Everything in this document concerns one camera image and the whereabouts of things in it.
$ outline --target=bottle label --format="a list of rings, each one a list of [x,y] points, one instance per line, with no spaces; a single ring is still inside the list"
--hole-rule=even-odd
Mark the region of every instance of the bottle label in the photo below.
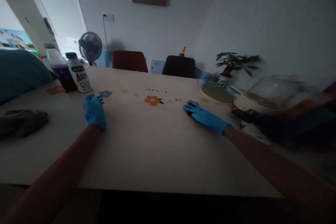
[[[71,70],[74,71],[74,72],[83,72],[84,67],[83,66],[73,66],[73,67],[71,67]]]
[[[71,67],[71,70],[73,72],[73,79],[77,84],[78,90],[82,93],[89,92],[91,90],[91,86],[84,67],[73,66]]]

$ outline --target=purple liquid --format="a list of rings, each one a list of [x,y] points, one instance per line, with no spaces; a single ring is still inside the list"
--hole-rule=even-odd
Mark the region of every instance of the purple liquid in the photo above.
[[[66,91],[74,91],[77,89],[77,85],[71,76],[68,65],[59,64],[54,65],[51,68],[54,70],[57,78]]]
[[[66,80],[67,81],[67,80],[72,79],[72,76],[71,76],[70,70],[68,68],[68,65],[59,64],[59,65],[54,65],[51,68],[54,70],[54,72],[55,72],[55,74],[56,74],[56,76],[59,80],[62,80],[62,81]]]

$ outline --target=blue latex glove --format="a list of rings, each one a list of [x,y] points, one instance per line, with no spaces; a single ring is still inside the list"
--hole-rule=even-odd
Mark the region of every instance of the blue latex glove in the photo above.
[[[213,130],[222,133],[227,126],[231,125],[228,122],[223,121],[218,116],[211,114],[209,111],[202,109],[197,102],[188,101],[186,105],[183,106],[185,111],[190,111],[191,116],[198,122],[204,124],[205,126],[212,128]]]
[[[90,94],[85,97],[83,101],[83,107],[85,111],[85,119],[89,123],[87,126],[97,125],[101,127],[103,131],[106,131],[106,118],[103,109],[103,99],[102,96],[95,96],[95,94]]]

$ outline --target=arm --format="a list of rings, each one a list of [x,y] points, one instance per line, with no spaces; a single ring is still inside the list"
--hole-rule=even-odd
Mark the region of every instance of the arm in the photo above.
[[[101,100],[84,100],[88,127],[28,189],[3,220],[8,223],[51,223],[81,179],[106,121]]]
[[[334,212],[335,192],[316,176],[272,150],[270,146],[236,130],[197,103],[190,101],[183,109],[190,111],[195,120],[226,136],[284,197],[308,207],[326,219]]]

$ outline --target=small flag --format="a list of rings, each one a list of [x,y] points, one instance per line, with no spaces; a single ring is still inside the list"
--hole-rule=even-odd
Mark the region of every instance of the small flag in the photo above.
[[[180,53],[179,57],[184,57],[184,51],[186,50],[186,47],[183,48],[182,52]]]

